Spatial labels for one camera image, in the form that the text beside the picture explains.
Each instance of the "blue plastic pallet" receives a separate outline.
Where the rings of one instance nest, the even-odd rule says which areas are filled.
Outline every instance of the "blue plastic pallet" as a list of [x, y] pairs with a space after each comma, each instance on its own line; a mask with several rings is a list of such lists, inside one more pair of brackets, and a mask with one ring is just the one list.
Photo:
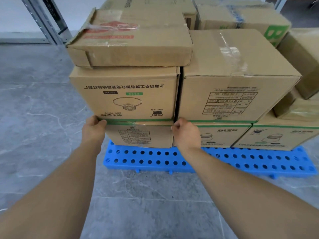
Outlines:
[[[202, 148], [221, 161], [253, 175], [308, 177], [318, 174], [304, 148], [275, 151], [250, 148]], [[194, 169], [177, 148], [140, 148], [109, 142], [103, 164], [108, 169], [190, 172]]]

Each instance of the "lamp illustration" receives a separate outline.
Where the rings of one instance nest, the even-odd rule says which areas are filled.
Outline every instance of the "lamp illustration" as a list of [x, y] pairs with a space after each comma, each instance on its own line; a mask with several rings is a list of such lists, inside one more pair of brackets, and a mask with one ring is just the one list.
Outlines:
[[277, 141], [280, 140], [280, 138], [281, 138], [282, 136], [283, 136], [282, 134], [276, 133], [276, 134], [272, 134], [272, 135], [267, 136], [267, 137], [264, 138], [262, 141], [263, 141], [263, 142], [277, 142]]
[[213, 139], [213, 134], [210, 133], [203, 133], [200, 135], [202, 142], [204, 141], [210, 141]]
[[123, 107], [124, 110], [134, 111], [136, 107], [142, 104], [142, 101], [133, 97], [119, 97], [113, 100], [115, 105]]

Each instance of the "red printed graphic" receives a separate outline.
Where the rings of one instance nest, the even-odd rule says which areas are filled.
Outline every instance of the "red printed graphic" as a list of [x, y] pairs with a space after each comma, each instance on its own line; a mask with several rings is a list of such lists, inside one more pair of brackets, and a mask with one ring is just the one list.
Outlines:
[[86, 33], [102, 33], [102, 32], [108, 32], [108, 31], [130, 31], [130, 30], [136, 30], [138, 29], [137, 24], [126, 24], [118, 21], [112, 21], [109, 23], [103, 23], [99, 26], [106, 27], [105, 29], [87, 29]]
[[85, 39], [125, 39], [125, 40], [131, 40], [134, 38], [134, 35], [93, 35], [93, 36], [86, 36]]

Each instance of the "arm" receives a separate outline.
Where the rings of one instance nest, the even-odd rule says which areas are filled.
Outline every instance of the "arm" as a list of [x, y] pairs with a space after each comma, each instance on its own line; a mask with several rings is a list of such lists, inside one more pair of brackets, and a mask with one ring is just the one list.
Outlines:
[[239, 239], [318, 237], [316, 208], [205, 153], [198, 128], [185, 119], [179, 119], [172, 131], [181, 154]]
[[87, 119], [81, 145], [0, 218], [1, 238], [79, 238], [89, 209], [106, 121]]

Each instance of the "specification chart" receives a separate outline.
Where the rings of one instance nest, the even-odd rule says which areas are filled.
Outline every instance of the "specification chart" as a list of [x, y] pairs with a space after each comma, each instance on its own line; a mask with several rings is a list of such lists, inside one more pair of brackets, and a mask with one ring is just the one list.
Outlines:
[[150, 144], [151, 136], [149, 131], [140, 130], [118, 130], [123, 141], [133, 144]]
[[202, 115], [240, 116], [258, 94], [257, 88], [213, 89]]

